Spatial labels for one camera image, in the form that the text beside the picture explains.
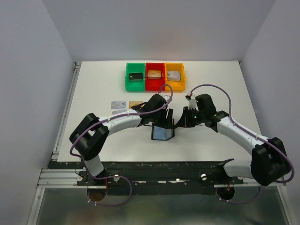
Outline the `black leather card holder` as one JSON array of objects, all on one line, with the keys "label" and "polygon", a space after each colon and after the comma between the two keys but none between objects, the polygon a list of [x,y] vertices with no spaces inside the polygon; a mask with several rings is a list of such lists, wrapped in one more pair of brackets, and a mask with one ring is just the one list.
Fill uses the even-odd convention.
[{"label": "black leather card holder", "polygon": [[157,124],[151,126],[151,139],[155,141],[168,141],[175,137],[174,119],[167,123],[166,127],[160,127]]}]

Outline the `gold credit card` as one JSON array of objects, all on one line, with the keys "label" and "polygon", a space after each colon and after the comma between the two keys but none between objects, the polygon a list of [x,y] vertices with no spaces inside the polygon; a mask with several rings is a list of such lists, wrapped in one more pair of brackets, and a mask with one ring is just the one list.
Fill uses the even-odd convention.
[{"label": "gold credit card", "polygon": [[137,105],[140,105],[142,103],[143,103],[143,101],[129,101],[128,102],[128,107],[132,108],[133,106],[137,106]]}]

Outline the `silver credit card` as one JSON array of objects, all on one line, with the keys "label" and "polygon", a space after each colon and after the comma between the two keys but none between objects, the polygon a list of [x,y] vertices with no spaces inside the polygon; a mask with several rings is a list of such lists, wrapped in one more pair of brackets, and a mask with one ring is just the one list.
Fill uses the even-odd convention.
[{"label": "silver credit card", "polygon": [[116,110],[116,111],[113,111],[113,112],[112,112],[112,115],[116,115],[116,114],[119,114],[119,113],[124,113],[124,112],[126,112],[126,111],[127,111],[126,109]]},{"label": "silver credit card", "polygon": [[126,101],[112,101],[111,109],[123,109],[126,108]]}]

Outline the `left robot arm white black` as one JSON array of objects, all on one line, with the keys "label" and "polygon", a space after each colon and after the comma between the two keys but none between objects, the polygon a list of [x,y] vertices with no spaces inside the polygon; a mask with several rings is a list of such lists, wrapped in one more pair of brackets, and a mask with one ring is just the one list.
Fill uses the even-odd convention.
[{"label": "left robot arm white black", "polygon": [[79,157],[91,176],[97,177],[104,171],[99,154],[107,137],[127,128],[157,122],[159,116],[167,112],[171,100],[172,96],[159,93],[123,113],[107,117],[87,114],[69,137],[72,143],[70,155]]}]

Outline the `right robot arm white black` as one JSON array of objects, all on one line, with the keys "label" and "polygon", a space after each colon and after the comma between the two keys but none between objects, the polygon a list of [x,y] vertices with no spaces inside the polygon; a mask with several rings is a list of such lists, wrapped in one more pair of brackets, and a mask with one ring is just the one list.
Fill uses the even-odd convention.
[{"label": "right robot arm white black", "polygon": [[283,142],[267,138],[233,121],[225,111],[217,111],[208,94],[186,95],[188,106],[183,108],[176,128],[193,128],[204,125],[216,133],[233,140],[251,156],[251,160],[228,159],[219,164],[222,177],[254,179],[262,186],[276,182],[291,171]]}]

